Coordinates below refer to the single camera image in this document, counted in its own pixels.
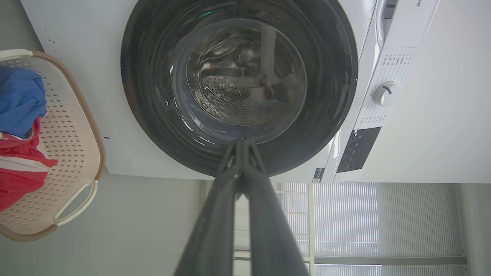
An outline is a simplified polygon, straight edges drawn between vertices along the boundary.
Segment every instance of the red and white garment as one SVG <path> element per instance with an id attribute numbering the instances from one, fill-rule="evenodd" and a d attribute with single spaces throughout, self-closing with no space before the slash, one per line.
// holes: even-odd
<path id="1" fill-rule="evenodd" d="M 37 149 L 40 128 L 38 117 L 29 138 L 0 132 L 0 212 L 42 187 L 49 169 L 57 163 Z"/>

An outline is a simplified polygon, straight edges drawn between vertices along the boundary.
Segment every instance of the washing machine door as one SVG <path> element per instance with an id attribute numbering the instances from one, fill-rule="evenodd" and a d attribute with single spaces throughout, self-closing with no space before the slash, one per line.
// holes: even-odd
<path id="1" fill-rule="evenodd" d="M 336 0 L 140 0 L 121 68 L 135 117 L 166 154 L 213 176 L 248 137 L 273 176 L 338 131 L 357 53 Z"/>

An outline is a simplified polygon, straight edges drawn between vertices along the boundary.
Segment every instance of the clothes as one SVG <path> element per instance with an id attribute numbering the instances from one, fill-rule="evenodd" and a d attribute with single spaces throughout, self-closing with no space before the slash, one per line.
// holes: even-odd
<path id="1" fill-rule="evenodd" d="M 23 137 L 46 114 L 43 80 L 24 68 L 0 66 L 0 132 Z"/>
<path id="2" fill-rule="evenodd" d="M 28 139 L 0 133 L 0 212 L 42 187 L 49 168 L 57 163 L 37 149 L 40 129 L 38 117 Z"/>

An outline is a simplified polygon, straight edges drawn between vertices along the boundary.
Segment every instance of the beige plastic basket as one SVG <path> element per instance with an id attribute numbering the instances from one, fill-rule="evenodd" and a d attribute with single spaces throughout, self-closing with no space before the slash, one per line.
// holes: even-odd
<path id="1" fill-rule="evenodd" d="M 0 65 L 27 68 L 41 75 L 46 110 L 41 119 L 40 150 L 58 160 L 44 186 L 26 194 L 0 214 L 0 234 L 14 241 L 47 236 L 87 208 L 97 192 L 104 150 L 92 116 L 73 77 L 61 62 L 41 52 L 0 51 Z M 87 186 L 85 202 L 64 218 L 61 213 Z"/>

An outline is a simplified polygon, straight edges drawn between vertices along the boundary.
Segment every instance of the white wall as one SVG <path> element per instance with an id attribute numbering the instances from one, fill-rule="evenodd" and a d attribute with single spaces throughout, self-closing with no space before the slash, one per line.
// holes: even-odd
<path id="1" fill-rule="evenodd" d="M 31 243 L 0 237 L 0 275 L 172 275 L 197 216 L 199 181 L 111 175 L 92 204 Z"/>
<path id="2" fill-rule="evenodd" d="M 471 275 L 491 272 L 491 185 L 462 184 Z"/>

